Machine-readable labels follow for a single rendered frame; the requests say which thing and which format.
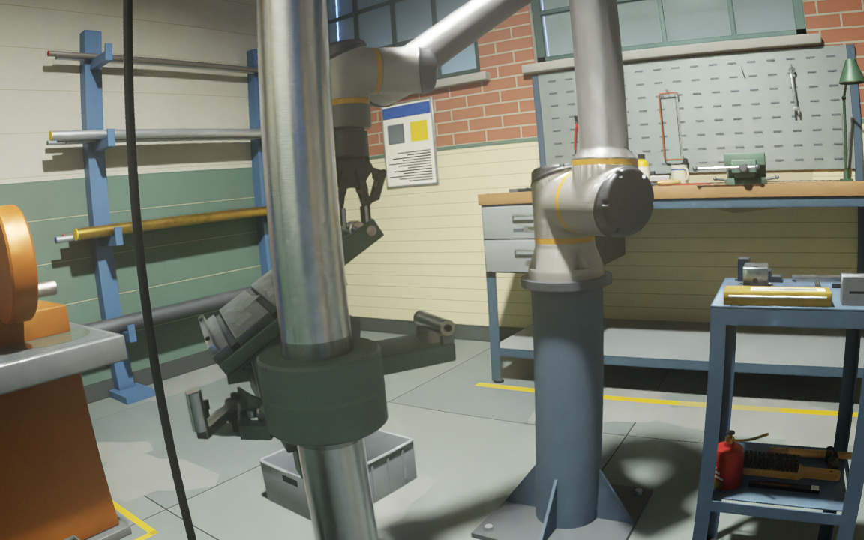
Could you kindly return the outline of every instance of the workbench drawer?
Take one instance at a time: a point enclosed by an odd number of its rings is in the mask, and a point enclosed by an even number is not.
[[[528,272],[535,249],[531,239],[486,240],[486,272]]]
[[[534,239],[532,205],[482,206],[484,239]]]

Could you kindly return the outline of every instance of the workbench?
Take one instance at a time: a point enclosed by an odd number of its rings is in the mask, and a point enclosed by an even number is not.
[[[864,181],[774,181],[765,185],[702,185],[683,184],[654,187],[655,209],[781,209],[781,208],[857,208],[858,264],[856,270],[864,272]],[[532,194],[530,191],[479,195],[482,206],[484,253],[486,254],[487,303],[489,303],[489,341],[491,377],[502,382],[502,356],[531,359],[533,357],[531,327],[500,340],[500,315],[495,274],[500,272],[524,273],[528,271],[534,233],[532,232]],[[606,263],[621,253],[603,250]],[[782,348],[781,336],[774,346]],[[679,358],[653,358],[635,352],[635,342],[658,341],[666,343],[668,350],[682,346]],[[816,336],[810,347],[823,351],[840,351],[841,338]],[[604,331],[604,362],[606,365],[627,365],[666,369],[709,370],[706,352],[709,332],[703,328],[692,331],[671,329],[607,328]],[[774,358],[764,361],[738,361],[736,372],[769,373],[781,375],[807,375],[840,377],[842,369],[803,363],[777,363]],[[858,377],[863,377],[859,369]]]
[[[851,540],[858,517],[864,488],[864,393],[858,409],[858,422],[851,459],[839,461],[842,472],[839,481],[803,479],[794,483],[818,485],[819,494],[803,494],[751,487],[744,475],[737,489],[713,490],[718,442],[726,437],[731,426],[731,407],[735,379],[735,336],[740,326],[846,329],[855,335],[864,329],[864,307],[842,305],[840,288],[832,288],[831,307],[789,307],[789,305],[726,305],[726,286],[741,284],[738,280],[722,281],[711,304],[709,343],[709,384],[706,390],[706,428],[702,447],[702,468],[699,472],[699,493],[695,513],[693,540],[718,537],[719,514],[722,512],[757,518],[799,521],[819,524],[820,540],[830,540],[833,527],[838,526],[838,538]],[[823,287],[830,287],[825,281]],[[855,382],[857,381],[858,349],[846,345],[843,361],[842,391],[834,447],[838,452],[849,450],[849,436],[854,413]],[[782,433],[773,433],[782,437]],[[830,441],[815,441],[822,449]],[[742,443],[745,451],[768,452],[769,445]],[[803,458],[802,465],[825,468],[824,459]]]

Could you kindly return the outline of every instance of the gray plastic crate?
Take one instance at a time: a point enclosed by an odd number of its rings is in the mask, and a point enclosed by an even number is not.
[[[373,503],[416,479],[416,454],[409,437],[375,431],[366,437],[366,459]],[[266,498],[308,518],[305,482],[296,469],[295,458],[288,451],[280,450],[259,462]]]

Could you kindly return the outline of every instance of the orange machine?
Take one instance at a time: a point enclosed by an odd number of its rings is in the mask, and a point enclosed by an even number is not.
[[[38,298],[25,216],[0,206],[0,348],[62,332],[65,305]],[[0,395],[0,540],[85,540],[118,525],[82,377]]]

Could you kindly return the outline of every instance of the window sill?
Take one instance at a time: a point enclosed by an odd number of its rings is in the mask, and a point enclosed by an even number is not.
[[[711,41],[709,43],[693,43],[690,45],[671,45],[651,49],[637,49],[622,52],[624,64],[648,62],[653,59],[671,59],[682,57],[705,57],[727,53],[744,53],[748,51],[766,51],[770,49],[792,49],[797,47],[821,47],[822,37],[819,34],[777,35],[777,37],[754,37],[751,40]],[[522,75],[538,75],[553,71],[569,71],[575,69],[573,58],[554,59],[554,61],[537,62],[522,66]]]
[[[466,73],[465,75],[443,76],[435,82],[435,89],[447,89],[449,86],[471,85],[471,83],[487,83],[489,82],[489,72],[479,71],[478,73]]]

